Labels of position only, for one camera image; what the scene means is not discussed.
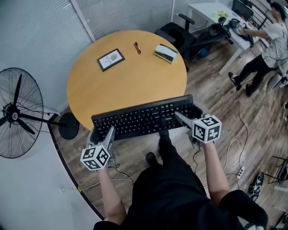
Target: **black shirt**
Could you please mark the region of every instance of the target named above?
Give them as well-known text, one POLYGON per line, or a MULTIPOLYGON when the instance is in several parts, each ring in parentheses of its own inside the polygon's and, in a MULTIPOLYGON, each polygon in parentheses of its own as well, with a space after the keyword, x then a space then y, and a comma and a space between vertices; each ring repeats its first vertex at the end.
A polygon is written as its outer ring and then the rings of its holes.
POLYGON ((217 206, 189 165, 149 167, 133 187, 132 205, 121 226, 101 221, 104 229, 243 229, 238 217, 266 229, 265 211, 240 190, 228 193, 217 206))

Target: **framed picture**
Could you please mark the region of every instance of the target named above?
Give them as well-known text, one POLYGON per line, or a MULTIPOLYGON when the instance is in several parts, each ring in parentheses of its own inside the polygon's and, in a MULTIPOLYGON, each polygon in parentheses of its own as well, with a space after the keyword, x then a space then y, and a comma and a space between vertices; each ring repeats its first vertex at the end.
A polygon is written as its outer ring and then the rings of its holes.
POLYGON ((122 53, 118 49, 115 49, 109 52, 108 54, 105 54, 102 57, 97 59, 102 71, 105 71, 109 69, 110 67, 124 60, 125 58, 123 57, 122 53))

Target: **sneaker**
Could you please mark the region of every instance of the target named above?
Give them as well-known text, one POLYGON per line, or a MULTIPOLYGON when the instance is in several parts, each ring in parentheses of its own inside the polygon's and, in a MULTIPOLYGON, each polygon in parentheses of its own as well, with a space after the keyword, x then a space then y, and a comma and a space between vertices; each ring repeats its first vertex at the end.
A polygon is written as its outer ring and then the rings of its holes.
POLYGON ((169 131, 168 130, 161 131, 161 132, 159 132, 159 136, 160 137, 164 137, 164 136, 168 136, 169 137, 169 131))
POLYGON ((249 84, 246 85, 246 95, 247 95, 247 97, 251 97, 251 95, 252 95, 252 93, 250 92, 250 85, 249 84))
POLYGON ((153 152, 147 153, 145 158, 146 158, 146 162, 149 164, 149 166, 155 166, 155 165, 159 164, 157 159, 156 159, 156 156, 153 152))
POLYGON ((288 109, 288 103, 287 102, 284 102, 283 106, 284 106, 284 110, 288 109))
POLYGON ((229 73, 228 73, 228 76, 229 76, 230 80, 232 81, 233 85, 236 87, 237 91, 238 91, 239 89, 241 89, 241 84, 238 84, 238 83, 235 81, 235 77, 237 77, 237 75, 229 72, 229 73))

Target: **book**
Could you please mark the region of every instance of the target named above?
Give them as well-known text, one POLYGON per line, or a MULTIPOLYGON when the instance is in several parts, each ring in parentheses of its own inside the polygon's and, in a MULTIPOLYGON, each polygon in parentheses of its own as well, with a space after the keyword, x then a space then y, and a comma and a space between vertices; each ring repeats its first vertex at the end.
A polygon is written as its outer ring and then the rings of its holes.
POLYGON ((178 51, 169 48, 166 45, 160 44, 155 49, 155 55, 164 59, 165 61, 172 64, 176 59, 178 51))

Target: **desk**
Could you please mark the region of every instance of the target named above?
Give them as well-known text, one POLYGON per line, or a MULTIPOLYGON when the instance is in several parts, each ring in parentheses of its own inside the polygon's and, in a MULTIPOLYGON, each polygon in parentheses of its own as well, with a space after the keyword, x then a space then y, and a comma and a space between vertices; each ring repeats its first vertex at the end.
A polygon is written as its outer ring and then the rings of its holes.
POLYGON ((95 114, 184 95, 184 61, 179 54, 173 64, 157 57, 154 51, 160 43, 176 50, 156 34, 120 31, 95 41, 79 56, 69 75, 67 98, 84 127, 93 128, 91 116, 95 114), (97 59, 116 48, 125 60, 103 72, 97 59))
MULTIPOLYGON (((202 16, 204 19, 206 19, 210 23, 217 23, 218 22, 218 17, 213 17, 214 12, 218 11, 224 11, 228 14, 228 18, 225 22, 225 24, 228 24, 228 21, 236 18, 240 22, 243 22, 247 25, 249 29, 253 29, 254 27, 250 25, 248 22, 243 20, 240 16, 238 16, 235 12, 233 12, 231 9, 226 7, 225 5, 215 2, 215 3, 196 3, 196 4, 189 4, 189 7, 192 9, 193 13, 196 13, 200 16, 202 16)), ((219 71, 219 74, 222 75, 228 67, 235 61, 235 59, 245 50, 250 48, 250 43, 243 38, 239 37, 237 34, 234 33, 233 30, 230 29, 231 33, 231 40, 237 45, 238 49, 237 51, 233 54, 233 56, 230 58, 230 60, 222 67, 222 69, 219 71)), ((254 37, 254 43, 256 43, 259 38, 254 37)))

